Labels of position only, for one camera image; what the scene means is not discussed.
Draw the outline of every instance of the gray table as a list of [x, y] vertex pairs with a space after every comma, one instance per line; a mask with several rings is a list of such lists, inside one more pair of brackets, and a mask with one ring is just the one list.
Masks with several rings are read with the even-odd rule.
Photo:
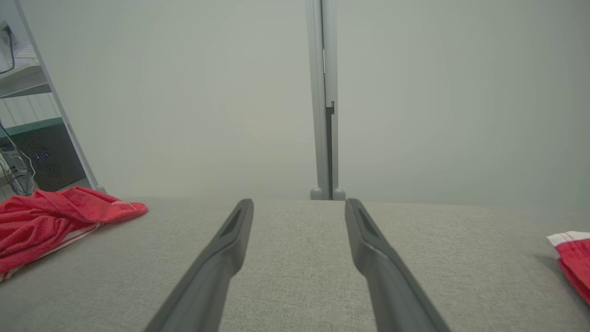
[[[142, 331], [236, 201], [141, 198], [150, 212], [104, 226], [0, 284], [4, 331]], [[375, 331], [350, 257], [344, 203], [254, 200], [242, 270], [220, 331]], [[590, 231], [556, 210], [365, 203], [455, 331], [589, 331], [545, 236]]]

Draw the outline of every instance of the red towel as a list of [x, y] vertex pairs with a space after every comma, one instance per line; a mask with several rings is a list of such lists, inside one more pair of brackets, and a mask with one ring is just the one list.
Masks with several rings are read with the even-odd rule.
[[590, 233], [566, 232], [547, 237], [559, 252], [559, 266], [576, 289], [590, 305]]
[[0, 282], [103, 223], [123, 222], [147, 211], [145, 204], [82, 187], [11, 197], [0, 204]]

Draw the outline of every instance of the cable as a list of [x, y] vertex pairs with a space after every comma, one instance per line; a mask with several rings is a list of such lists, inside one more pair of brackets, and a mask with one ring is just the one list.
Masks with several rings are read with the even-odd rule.
[[[14, 146], [14, 148], [18, 152], [18, 155], [21, 157], [22, 163], [25, 164], [25, 168], [27, 169], [27, 172], [29, 174], [31, 174], [30, 177], [27, 177], [27, 185], [24, 188], [22, 188], [22, 185], [21, 185], [21, 188], [23, 189], [24, 194], [26, 196], [30, 196], [30, 195], [32, 195], [33, 189], [35, 189], [35, 182], [34, 182], [35, 179], [34, 179], [34, 177], [35, 177], [35, 174], [37, 173], [36, 170], [35, 170], [35, 168], [33, 167], [33, 161], [26, 154], [24, 154], [24, 152], [21, 149], [19, 149], [18, 146], [14, 143], [14, 141], [10, 137], [10, 134], [6, 131], [6, 128], [4, 128], [4, 126], [2, 125], [2, 121], [0, 121], [0, 128], [2, 128], [2, 130], [4, 131], [4, 134], [6, 134], [6, 137], [8, 138], [8, 140], [10, 141], [10, 143], [12, 143], [12, 146]], [[27, 165], [27, 163], [25, 162], [25, 160], [23, 159], [23, 157], [25, 157], [29, 161], [29, 165]], [[32, 184], [31, 193], [30, 194], [28, 193], [29, 184]]]
[[4, 167], [4, 160], [0, 160], [0, 167], [2, 167], [2, 172], [4, 173], [4, 177], [6, 179], [6, 184], [10, 185], [10, 188], [12, 189], [12, 191], [17, 194], [17, 195], [26, 195], [26, 193], [24, 191], [22, 191], [22, 185], [20, 184], [20, 182], [17, 181], [18, 185], [21, 187], [21, 189], [16, 188], [16, 186], [14, 185], [14, 181], [17, 180], [20, 177], [23, 177], [25, 175], [14, 175], [14, 171], [11, 168], [8, 168], [10, 170], [9, 173], [7, 173], [6, 168]]
[[0, 71], [0, 74], [4, 74], [8, 71], [11, 71], [14, 69], [14, 52], [12, 50], [12, 31], [10, 31], [9, 27], [4, 28], [3, 30], [6, 31], [6, 33], [8, 34], [8, 42], [10, 43], [10, 56], [12, 57], [12, 68], [10, 68], [9, 70], [5, 70], [5, 71]]

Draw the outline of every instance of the metal shelf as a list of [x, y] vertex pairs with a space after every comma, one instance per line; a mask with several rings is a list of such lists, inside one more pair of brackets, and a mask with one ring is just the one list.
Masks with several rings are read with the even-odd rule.
[[0, 99], [51, 92], [43, 69], [38, 62], [0, 75]]

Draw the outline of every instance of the black device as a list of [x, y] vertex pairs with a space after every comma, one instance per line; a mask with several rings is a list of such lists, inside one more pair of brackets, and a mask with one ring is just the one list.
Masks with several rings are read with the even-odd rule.
[[236, 205], [145, 332], [217, 331], [230, 279], [244, 263], [253, 215], [252, 200]]
[[377, 330], [450, 332], [363, 204], [349, 198], [345, 209], [352, 260], [369, 284]]
[[[354, 264], [369, 284], [379, 332], [451, 332], [359, 200], [346, 200]], [[254, 213], [241, 200], [145, 332], [215, 332], [230, 279], [242, 267]]]
[[[86, 177], [65, 124], [43, 126], [13, 134], [11, 138], [31, 159], [36, 171], [37, 188], [44, 191], [57, 191]], [[10, 166], [14, 165], [17, 169], [24, 166], [7, 137], [0, 138], [0, 147]]]

